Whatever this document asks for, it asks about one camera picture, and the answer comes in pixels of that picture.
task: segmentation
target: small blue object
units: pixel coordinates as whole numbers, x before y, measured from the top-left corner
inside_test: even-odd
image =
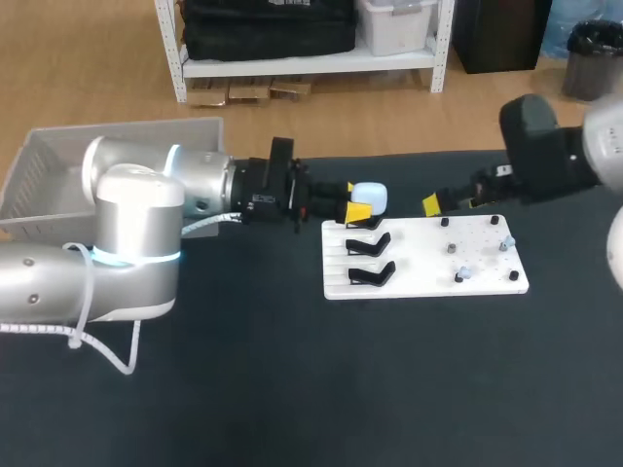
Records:
[[[383,183],[357,183],[352,188],[350,200],[372,205],[372,215],[380,216],[387,209],[387,188]]]
[[[466,266],[461,266],[457,272],[457,277],[461,279],[471,279],[471,269]]]
[[[507,238],[504,239],[504,241],[500,243],[499,251],[508,251],[509,248],[512,248],[516,244],[517,242],[515,241],[515,238],[509,235]]]

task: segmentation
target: white cable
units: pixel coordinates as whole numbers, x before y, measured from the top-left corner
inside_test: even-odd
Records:
[[[69,326],[56,326],[54,324],[0,324],[0,333],[5,334],[52,334],[72,338],[76,330]],[[132,342],[129,352],[128,364],[124,364],[117,355],[107,347],[102,341],[88,333],[82,333],[80,340],[87,343],[112,363],[117,370],[124,375],[131,375],[136,368],[136,357],[138,356],[138,341],[140,334],[140,321],[134,321],[132,330]]]
[[[242,222],[240,214],[237,212],[228,212],[225,214],[218,214],[212,217],[206,217],[193,224],[186,226],[182,229],[182,236],[188,235],[190,232],[200,229],[201,227],[210,226],[212,224],[218,224],[219,222]]]
[[[5,334],[52,334],[58,336],[67,336],[69,338],[67,344],[70,348],[76,349],[82,345],[82,342],[87,343],[112,363],[117,370],[124,375],[131,375],[136,368],[136,358],[138,356],[138,340],[140,335],[140,321],[134,321],[134,328],[132,330],[132,341],[129,350],[129,361],[125,365],[117,355],[104,343],[96,339],[90,334],[84,332],[89,318],[89,311],[91,310],[93,291],[95,283],[94,266],[91,254],[87,247],[81,243],[66,243],[62,247],[63,249],[71,248],[75,246],[80,250],[85,263],[87,265],[87,273],[85,280],[85,292],[83,295],[82,308],[80,310],[80,316],[78,317],[78,323],[76,328],[70,328],[69,326],[56,326],[46,324],[0,324],[0,333]]]
[[[93,301],[94,283],[95,283],[95,271],[93,267],[93,259],[89,250],[82,243],[65,243],[62,245],[63,250],[68,250],[71,247],[76,247],[85,259],[85,265],[87,266],[87,273],[85,274],[85,291],[82,298],[82,309],[78,317],[78,323],[76,324],[76,332],[69,338],[70,348],[80,348],[82,345],[81,337],[87,325],[87,318],[89,318],[89,311],[91,310],[91,303]]]

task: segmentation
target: white storage box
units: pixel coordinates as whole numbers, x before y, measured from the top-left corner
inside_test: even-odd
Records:
[[[358,0],[361,35],[372,55],[419,51],[438,0]],[[390,3],[387,6],[376,6]]]

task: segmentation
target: white plastic basket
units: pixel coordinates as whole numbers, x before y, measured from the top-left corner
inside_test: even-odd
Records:
[[[181,144],[191,150],[225,151],[220,118],[32,129],[0,192],[0,229],[16,240],[91,245],[94,210],[82,192],[81,167],[87,146],[102,135],[152,145]]]
[[[362,36],[372,55],[404,54],[425,47],[438,0],[373,1],[374,5],[371,0],[358,0]]]

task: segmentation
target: white shelf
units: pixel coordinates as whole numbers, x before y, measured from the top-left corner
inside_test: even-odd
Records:
[[[316,73],[348,73],[357,71],[410,70],[432,68],[431,92],[441,92],[446,75],[455,0],[439,0],[436,39],[431,36],[426,48],[419,52],[388,56],[373,56],[360,40],[353,51],[344,54],[223,62],[195,61],[188,58],[186,47],[177,47],[179,31],[175,30],[175,0],[154,0],[165,45],[166,60],[178,102],[186,102],[187,78],[217,78],[233,76],[306,75]]]
[[[187,56],[186,51],[182,50],[181,55]],[[358,40],[354,50],[343,54],[253,61],[195,61],[189,58],[183,63],[182,69],[184,78],[216,78],[408,70],[434,66],[435,55],[429,48],[408,54],[373,56],[363,41]]]

